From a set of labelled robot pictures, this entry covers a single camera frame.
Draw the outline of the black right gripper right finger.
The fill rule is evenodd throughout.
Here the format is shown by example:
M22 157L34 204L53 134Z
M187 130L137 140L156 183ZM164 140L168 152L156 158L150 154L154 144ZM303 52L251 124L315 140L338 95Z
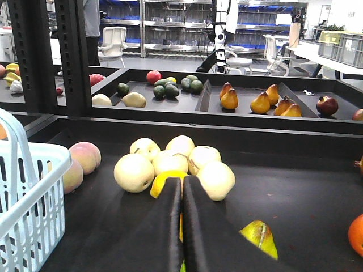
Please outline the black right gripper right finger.
M195 176L183 184L183 243L187 271L289 271L239 234Z

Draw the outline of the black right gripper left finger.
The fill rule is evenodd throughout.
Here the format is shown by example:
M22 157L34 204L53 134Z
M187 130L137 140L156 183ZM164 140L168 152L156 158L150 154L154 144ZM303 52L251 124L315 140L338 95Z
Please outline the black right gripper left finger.
M125 238L92 247L85 264L72 271L179 271L182 182L171 178L145 218Z

